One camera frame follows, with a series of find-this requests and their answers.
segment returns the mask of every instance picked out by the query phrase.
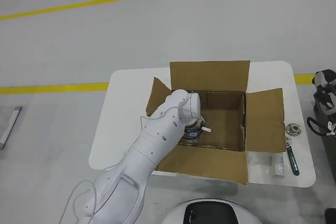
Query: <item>green-handled wrench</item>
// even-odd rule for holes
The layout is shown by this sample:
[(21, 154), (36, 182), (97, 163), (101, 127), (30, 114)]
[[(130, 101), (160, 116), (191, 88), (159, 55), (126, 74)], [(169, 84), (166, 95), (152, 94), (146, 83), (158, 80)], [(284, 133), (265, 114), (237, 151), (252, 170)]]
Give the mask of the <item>green-handled wrench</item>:
[(295, 156), (293, 155), (293, 152), (292, 152), (291, 143), (292, 143), (292, 139), (289, 138), (289, 137), (286, 137), (286, 152), (287, 152), (287, 155), (289, 157), (291, 170), (296, 176), (299, 176), (300, 172), (299, 172), (298, 167), (297, 167), (297, 162), (295, 160)]

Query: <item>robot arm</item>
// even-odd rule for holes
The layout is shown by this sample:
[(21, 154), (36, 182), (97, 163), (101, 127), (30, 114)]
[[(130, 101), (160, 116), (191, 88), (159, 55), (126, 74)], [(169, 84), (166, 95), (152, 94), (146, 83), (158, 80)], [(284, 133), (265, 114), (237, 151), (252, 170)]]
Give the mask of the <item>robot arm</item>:
[(141, 214), (144, 191), (155, 167), (178, 144), (187, 125), (200, 116), (198, 94), (176, 90), (143, 125), (120, 164), (96, 181), (97, 203), (88, 199), (81, 224), (132, 224)]

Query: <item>cardboard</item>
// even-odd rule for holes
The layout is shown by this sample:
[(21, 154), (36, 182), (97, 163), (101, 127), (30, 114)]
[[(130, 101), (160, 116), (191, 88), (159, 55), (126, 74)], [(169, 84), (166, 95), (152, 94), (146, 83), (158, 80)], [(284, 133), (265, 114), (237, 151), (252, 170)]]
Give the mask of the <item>cardboard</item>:
[[(172, 91), (199, 93), (212, 132), (203, 132), (195, 144), (182, 139), (157, 170), (247, 184), (246, 151), (286, 150), (282, 89), (246, 94), (249, 67), (249, 61), (170, 63)], [(155, 78), (148, 116), (170, 92)]]

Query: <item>yellow stripe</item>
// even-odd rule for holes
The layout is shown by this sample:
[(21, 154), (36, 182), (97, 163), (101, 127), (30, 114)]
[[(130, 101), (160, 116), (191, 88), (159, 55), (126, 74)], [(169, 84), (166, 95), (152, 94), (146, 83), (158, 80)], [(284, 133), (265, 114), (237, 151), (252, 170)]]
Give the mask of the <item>yellow stripe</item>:
[[(312, 85), (311, 80), (315, 74), (294, 75), (297, 85)], [(0, 94), (52, 94), (58, 92), (92, 92), (107, 91), (108, 82), (82, 83), (70, 85), (50, 86), (21, 86), (21, 87), (0, 87)]]
[(57, 92), (107, 91), (108, 82), (72, 85), (0, 87), (0, 94), (52, 94)]
[(0, 16), (0, 20), (11, 20), (13, 18), (33, 16), (33, 15), (37, 15), (37, 14), (56, 12), (56, 11), (62, 11), (62, 10), (70, 10), (72, 8), (82, 8), (82, 7), (94, 6), (94, 5), (97, 5), (97, 4), (105, 4), (105, 3), (117, 2), (117, 1), (118, 0), (93, 0), (93, 1), (89, 1), (89, 2), (67, 4), (65, 6), (56, 6), (56, 7), (51, 7), (51, 8), (44, 8), (42, 10), (34, 10), (34, 11), (31, 11), (31, 12), (20, 12), (20, 13), (17, 13), (17, 14)]
[(294, 75), (295, 83), (297, 85), (312, 85), (312, 79), (315, 74), (296, 74)]

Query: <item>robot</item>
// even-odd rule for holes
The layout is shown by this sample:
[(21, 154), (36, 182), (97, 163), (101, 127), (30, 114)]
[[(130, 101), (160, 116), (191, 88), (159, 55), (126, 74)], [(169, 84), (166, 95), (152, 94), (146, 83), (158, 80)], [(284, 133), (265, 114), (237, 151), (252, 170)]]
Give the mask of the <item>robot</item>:
[[(80, 224), (133, 224), (141, 214), (148, 178), (160, 161), (179, 143), (186, 127), (201, 126), (200, 98), (197, 93), (176, 90), (151, 117), (126, 156), (95, 181), (96, 197), (88, 195)], [(261, 223), (245, 208), (219, 199), (186, 202), (175, 208), (164, 224)]]
[[(314, 98), (319, 104), (323, 113), (330, 118), (330, 122), (326, 125), (320, 124), (315, 119), (307, 118), (307, 125), (317, 135), (335, 136), (336, 137), (336, 71), (331, 69), (316, 72), (312, 79), (312, 84), (316, 87)], [(311, 123), (320, 127), (324, 133), (316, 131)]]

